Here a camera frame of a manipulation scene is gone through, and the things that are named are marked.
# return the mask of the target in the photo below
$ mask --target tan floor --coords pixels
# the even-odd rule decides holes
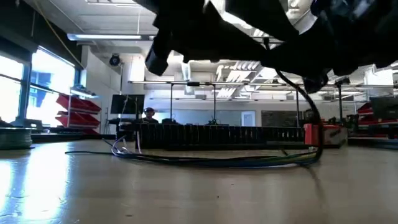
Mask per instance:
[[[192,169],[68,150],[109,146],[0,151],[0,223],[398,223],[398,151],[330,150],[311,175],[300,167]]]

